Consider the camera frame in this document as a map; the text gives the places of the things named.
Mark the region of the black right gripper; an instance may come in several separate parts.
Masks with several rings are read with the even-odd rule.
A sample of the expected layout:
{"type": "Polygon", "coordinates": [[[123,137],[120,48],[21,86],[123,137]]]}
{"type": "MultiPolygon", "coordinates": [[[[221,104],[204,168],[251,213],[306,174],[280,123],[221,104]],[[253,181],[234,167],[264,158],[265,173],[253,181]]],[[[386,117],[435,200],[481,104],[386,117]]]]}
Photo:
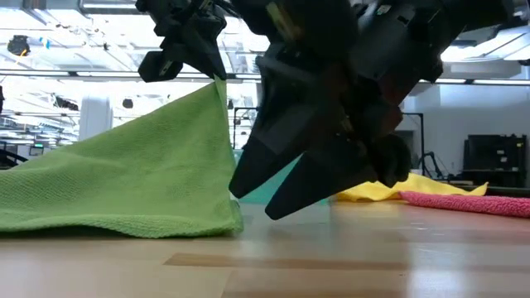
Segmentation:
{"type": "Polygon", "coordinates": [[[437,1],[237,1],[270,45],[257,59],[263,99],[229,191],[271,200],[282,219],[366,181],[394,185],[411,167],[393,135],[400,103],[440,74],[437,1]]]}

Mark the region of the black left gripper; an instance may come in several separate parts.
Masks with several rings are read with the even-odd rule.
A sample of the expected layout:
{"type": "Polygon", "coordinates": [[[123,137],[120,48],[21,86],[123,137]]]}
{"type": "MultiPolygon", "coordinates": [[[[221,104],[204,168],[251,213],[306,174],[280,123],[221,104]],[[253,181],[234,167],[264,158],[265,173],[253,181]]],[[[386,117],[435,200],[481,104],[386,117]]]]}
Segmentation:
{"type": "Polygon", "coordinates": [[[135,7],[155,22],[161,50],[185,48],[184,63],[211,79],[227,79],[217,44],[226,27],[226,1],[137,0],[135,7]]]}

